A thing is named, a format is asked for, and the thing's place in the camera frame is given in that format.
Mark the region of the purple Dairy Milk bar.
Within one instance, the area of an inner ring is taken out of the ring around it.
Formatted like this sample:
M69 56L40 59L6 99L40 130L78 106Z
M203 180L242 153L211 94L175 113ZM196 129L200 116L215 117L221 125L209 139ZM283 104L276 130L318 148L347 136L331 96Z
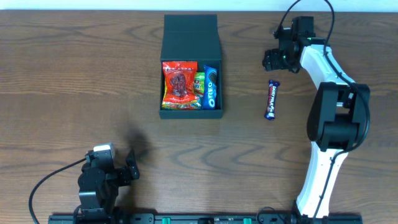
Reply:
M270 121L275 119L275 100L279 85L280 83L278 81L269 80L268 101L264 117Z

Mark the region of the dark green lidded box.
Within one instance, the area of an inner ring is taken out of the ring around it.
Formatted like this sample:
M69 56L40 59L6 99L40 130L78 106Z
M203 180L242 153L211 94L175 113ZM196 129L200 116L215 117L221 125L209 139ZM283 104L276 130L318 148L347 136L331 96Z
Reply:
M223 117L222 50L216 14L164 16L160 61L194 61L217 69L214 110L159 110L161 119L220 119Z

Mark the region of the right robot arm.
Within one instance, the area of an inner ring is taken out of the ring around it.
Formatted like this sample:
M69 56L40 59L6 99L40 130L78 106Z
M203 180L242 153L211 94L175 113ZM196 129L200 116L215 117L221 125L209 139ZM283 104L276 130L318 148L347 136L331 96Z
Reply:
M317 94L307 119L311 158L303 189L295 206L304 222L321 222L329 216L329 202L337 175L348 153L364 141L370 125L369 87L357 84L341 69L326 40L313 29L294 31L278 27L279 47L265 52L264 69L304 69Z

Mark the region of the red dried fruit bag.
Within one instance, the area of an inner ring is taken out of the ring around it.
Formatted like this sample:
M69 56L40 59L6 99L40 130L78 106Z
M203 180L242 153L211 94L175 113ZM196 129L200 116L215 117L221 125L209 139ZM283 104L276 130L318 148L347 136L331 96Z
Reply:
M194 61L162 62L165 79L163 104L181 105L199 100L193 87L197 68L198 64Z

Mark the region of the green Haribo candy bag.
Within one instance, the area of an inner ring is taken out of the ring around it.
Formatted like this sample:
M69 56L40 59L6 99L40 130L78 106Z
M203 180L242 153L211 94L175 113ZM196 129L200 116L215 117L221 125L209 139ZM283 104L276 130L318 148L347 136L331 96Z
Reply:
M205 75L203 72L196 72L195 79L194 79L194 93L199 100L194 101L192 103L185 103L185 104L161 104L161 108L163 110L200 110L202 109L202 99L204 93L204 85L205 85Z

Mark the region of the blue Oreo cookie pack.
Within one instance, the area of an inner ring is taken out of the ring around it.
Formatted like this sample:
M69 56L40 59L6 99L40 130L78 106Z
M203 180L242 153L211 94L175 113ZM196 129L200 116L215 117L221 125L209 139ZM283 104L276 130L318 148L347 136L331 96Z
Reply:
M205 69L205 85L203 93L203 109L215 110L217 80L218 80L217 69L209 67L207 65L204 66L204 69Z

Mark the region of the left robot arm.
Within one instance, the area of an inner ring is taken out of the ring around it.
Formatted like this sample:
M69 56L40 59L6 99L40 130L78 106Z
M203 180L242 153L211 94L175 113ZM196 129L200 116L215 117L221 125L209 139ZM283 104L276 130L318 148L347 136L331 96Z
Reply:
M115 207L119 188L139 178L134 150L126 156L126 165L114 166L113 148L90 150L78 178L80 205L73 212L73 223L120 223Z

